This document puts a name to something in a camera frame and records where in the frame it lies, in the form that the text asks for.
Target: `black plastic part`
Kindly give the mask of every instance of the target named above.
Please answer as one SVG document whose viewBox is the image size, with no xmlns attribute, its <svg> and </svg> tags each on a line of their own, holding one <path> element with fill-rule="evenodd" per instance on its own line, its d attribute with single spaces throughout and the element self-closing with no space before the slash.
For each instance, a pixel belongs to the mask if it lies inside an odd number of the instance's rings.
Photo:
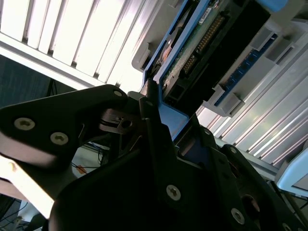
<svg viewBox="0 0 308 231">
<path fill-rule="evenodd" d="M 230 150 L 231 147 L 237 151 L 236 154 Z M 307 230 L 240 151 L 228 144 L 224 145 L 221 151 L 240 172 L 240 177 L 237 179 L 240 195 L 249 194 L 256 200 L 260 209 L 259 222 L 262 231 L 285 231 L 282 224 L 287 224 L 291 230 L 299 228 Z"/>
<path fill-rule="evenodd" d="M 189 74 L 189 81 L 187 79 L 177 80 L 179 84 L 183 82 L 180 85 L 185 88 L 185 92 L 179 98 L 174 99 L 173 106 L 189 116 L 195 113 L 203 100 L 207 101 L 212 96 L 214 93 L 212 88 L 224 76 L 270 16 L 253 0 L 246 1 L 242 9 L 231 2 L 229 10 L 229 18 L 225 26 L 216 35 L 212 44 L 208 45 L 206 52 Z"/>
<path fill-rule="evenodd" d="M 101 113 L 122 108 L 127 101 L 121 89 L 103 85 L 2 108 L 0 153 L 48 170 L 65 169 L 79 146 L 105 134 L 98 128 Z M 14 121 L 21 117 L 32 119 L 34 128 L 17 129 Z M 54 144 L 50 138 L 54 132 L 66 134 L 68 143 Z"/>
</svg>

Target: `bolt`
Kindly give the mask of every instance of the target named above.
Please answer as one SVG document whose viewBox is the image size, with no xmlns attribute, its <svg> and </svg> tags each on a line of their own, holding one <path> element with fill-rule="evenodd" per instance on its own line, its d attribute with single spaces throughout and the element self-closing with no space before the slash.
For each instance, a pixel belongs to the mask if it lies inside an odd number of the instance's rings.
<svg viewBox="0 0 308 231">
<path fill-rule="evenodd" d="M 238 209 L 236 209 L 236 208 L 231 209 L 231 214 L 232 214 L 233 218 L 237 221 L 237 223 L 239 223 L 241 225 L 245 224 L 245 218 Z"/>
<path fill-rule="evenodd" d="M 178 201 L 181 198 L 181 192 L 176 186 L 172 184 L 166 187 L 166 192 L 168 196 L 174 201 Z"/>
<path fill-rule="evenodd" d="M 147 101 L 146 103 L 147 103 L 148 105 L 150 105 L 150 106 L 153 106 L 152 102 L 150 102 L 150 101 Z"/>
<path fill-rule="evenodd" d="M 57 145 L 64 145 L 68 142 L 68 136 L 62 132 L 55 132 L 50 136 L 50 140 Z"/>
<path fill-rule="evenodd" d="M 292 229 L 290 228 L 290 226 L 288 226 L 286 223 L 283 223 L 282 226 L 284 227 L 285 231 L 292 231 Z"/>
<path fill-rule="evenodd" d="M 34 128 L 35 123 L 29 118 L 18 118 L 14 121 L 14 125 L 19 130 L 29 131 Z"/>
<path fill-rule="evenodd" d="M 122 96 L 122 93 L 117 91 L 117 90 L 114 91 L 114 94 L 117 95 L 117 96 Z"/>
<path fill-rule="evenodd" d="M 233 147 L 230 147 L 231 152 L 233 152 L 234 154 L 236 154 L 236 149 Z"/>
</svg>

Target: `cable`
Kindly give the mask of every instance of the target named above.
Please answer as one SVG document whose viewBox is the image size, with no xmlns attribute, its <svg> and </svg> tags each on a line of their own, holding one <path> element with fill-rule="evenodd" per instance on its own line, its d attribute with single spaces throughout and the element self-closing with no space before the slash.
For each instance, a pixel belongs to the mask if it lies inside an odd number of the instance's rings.
<svg viewBox="0 0 308 231">
<path fill-rule="evenodd" d="M 3 218 L 2 220 L 0 220 L 0 222 L 2 222 L 3 220 L 6 220 L 7 218 L 13 216 L 14 214 L 16 214 L 16 213 L 18 213 L 18 212 L 20 212 L 20 211 L 23 210 L 27 205 L 28 205 L 28 202 L 25 204 L 24 207 L 22 207 L 21 209 L 19 209 L 18 211 L 14 212 L 14 213 L 12 213 L 11 215 L 9 215 L 9 216 Z M 1 228 L 3 229 L 4 227 L 8 226 L 9 224 L 10 224 L 10 222 L 7 223 L 5 226 L 2 226 Z"/>
<path fill-rule="evenodd" d="M 102 164 L 102 160 L 103 160 L 103 148 L 101 148 L 101 147 L 95 145 L 93 142 L 88 142 L 88 143 L 91 144 L 95 149 L 97 149 L 97 151 L 98 151 L 98 160 L 97 160 L 97 163 L 98 163 L 99 165 L 101 165 L 101 164 Z"/>
<path fill-rule="evenodd" d="M 74 164 L 73 162 L 72 162 L 72 166 L 73 167 L 79 167 L 78 165 Z M 80 167 L 82 167 L 82 168 L 99 168 L 99 167 L 83 167 L 83 166 L 80 166 Z"/>
</svg>

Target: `black cable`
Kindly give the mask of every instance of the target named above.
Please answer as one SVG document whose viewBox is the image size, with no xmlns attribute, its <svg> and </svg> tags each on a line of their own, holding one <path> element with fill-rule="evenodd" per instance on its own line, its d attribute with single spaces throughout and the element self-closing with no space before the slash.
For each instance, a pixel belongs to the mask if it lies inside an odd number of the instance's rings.
<svg viewBox="0 0 308 231">
<path fill-rule="evenodd" d="M 18 211 L 14 212 L 14 213 L 12 213 L 11 215 L 9 215 L 9 216 L 3 218 L 2 220 L 0 220 L 0 222 L 2 222 L 3 220 L 6 220 L 7 218 L 13 216 L 14 214 L 16 214 L 16 213 L 18 213 L 18 212 L 20 212 L 20 211 L 23 210 L 27 205 L 28 205 L 28 202 L 25 204 L 24 207 L 22 207 L 21 209 L 19 209 Z M 10 222 L 7 223 L 5 226 L 2 226 L 1 228 L 3 229 L 4 227 L 8 226 L 9 224 L 10 224 Z"/>
<path fill-rule="evenodd" d="M 73 162 L 72 162 L 72 165 L 73 165 L 73 167 L 79 167 L 78 165 L 74 164 Z M 82 167 L 82 168 L 99 168 L 99 167 L 83 167 L 83 166 L 80 166 L 80 167 Z"/>
</svg>

